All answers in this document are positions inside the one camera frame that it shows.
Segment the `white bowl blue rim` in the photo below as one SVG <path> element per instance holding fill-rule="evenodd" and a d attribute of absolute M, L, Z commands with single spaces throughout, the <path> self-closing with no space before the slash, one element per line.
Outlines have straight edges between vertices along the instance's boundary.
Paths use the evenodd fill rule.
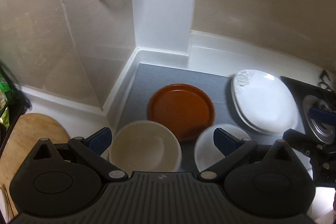
<path fill-rule="evenodd" d="M 214 145 L 214 131 L 222 128 L 238 139 L 248 138 L 249 135 L 241 128 L 231 124 L 215 124 L 205 129 L 198 137 L 194 147 L 195 164 L 199 172 L 224 159 L 224 155 Z"/>

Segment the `cream white bowl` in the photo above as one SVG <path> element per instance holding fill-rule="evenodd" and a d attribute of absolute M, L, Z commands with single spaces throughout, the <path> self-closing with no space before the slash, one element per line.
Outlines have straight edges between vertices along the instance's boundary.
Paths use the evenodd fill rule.
<path fill-rule="evenodd" d="M 127 174 L 177 172 L 182 149 L 175 135 L 164 125 L 152 121 L 131 122 L 113 137 L 109 161 Z"/>

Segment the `white embossed square plate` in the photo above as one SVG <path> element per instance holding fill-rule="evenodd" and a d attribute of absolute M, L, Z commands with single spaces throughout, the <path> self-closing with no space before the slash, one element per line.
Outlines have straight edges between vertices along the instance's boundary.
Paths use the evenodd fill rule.
<path fill-rule="evenodd" d="M 239 71 L 232 77 L 231 94 L 241 120 L 261 134 L 281 135 L 298 126 L 298 108 L 290 90 L 269 73 Z"/>

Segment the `brown round plate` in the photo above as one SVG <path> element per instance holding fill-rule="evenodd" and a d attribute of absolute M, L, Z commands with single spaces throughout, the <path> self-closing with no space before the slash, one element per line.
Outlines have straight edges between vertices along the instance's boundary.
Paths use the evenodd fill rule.
<path fill-rule="evenodd" d="M 151 97 L 147 118 L 167 127 L 179 142 L 192 141 L 213 125 L 215 108 L 209 96 L 199 88 L 171 84 Z"/>

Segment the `black glass gas stove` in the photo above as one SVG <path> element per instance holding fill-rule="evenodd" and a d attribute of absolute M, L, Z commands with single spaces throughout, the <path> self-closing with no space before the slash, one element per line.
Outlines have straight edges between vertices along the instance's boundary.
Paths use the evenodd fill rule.
<path fill-rule="evenodd" d="M 297 104 L 305 133 L 311 140 L 321 144 L 335 141 L 335 126 L 311 119 L 310 109 L 318 109 L 335 114 L 335 93 L 299 80 L 281 76 Z"/>

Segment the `silver gas burner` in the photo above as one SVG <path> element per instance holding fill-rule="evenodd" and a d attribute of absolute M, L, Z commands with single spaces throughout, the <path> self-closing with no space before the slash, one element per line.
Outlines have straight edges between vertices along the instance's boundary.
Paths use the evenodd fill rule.
<path fill-rule="evenodd" d="M 331 105 L 316 96 L 308 95 L 302 102 L 303 117 L 315 141 L 333 144 L 335 141 L 335 112 Z"/>

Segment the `black pan support grate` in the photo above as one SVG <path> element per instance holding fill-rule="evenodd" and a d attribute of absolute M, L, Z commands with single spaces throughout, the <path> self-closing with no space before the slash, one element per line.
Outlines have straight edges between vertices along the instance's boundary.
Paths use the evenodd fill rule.
<path fill-rule="evenodd" d="M 333 92 L 331 87 L 331 79 L 327 71 L 324 69 L 319 75 L 318 87 Z"/>

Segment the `round wooden cutting board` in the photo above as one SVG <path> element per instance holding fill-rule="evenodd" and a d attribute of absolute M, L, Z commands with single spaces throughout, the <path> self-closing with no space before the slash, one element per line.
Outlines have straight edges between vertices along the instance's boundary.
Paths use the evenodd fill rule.
<path fill-rule="evenodd" d="M 21 115 L 1 156 L 1 185 L 7 190 L 18 168 L 41 138 L 49 138 L 53 143 L 66 143 L 70 136 L 54 118 L 37 113 Z"/>

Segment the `black rack with packets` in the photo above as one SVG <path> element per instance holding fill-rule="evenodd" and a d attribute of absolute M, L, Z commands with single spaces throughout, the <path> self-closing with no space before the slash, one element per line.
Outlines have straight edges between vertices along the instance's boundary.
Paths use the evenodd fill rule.
<path fill-rule="evenodd" d="M 16 82 L 15 76 L 1 62 L 1 154 L 19 117 L 32 109 L 31 102 Z"/>

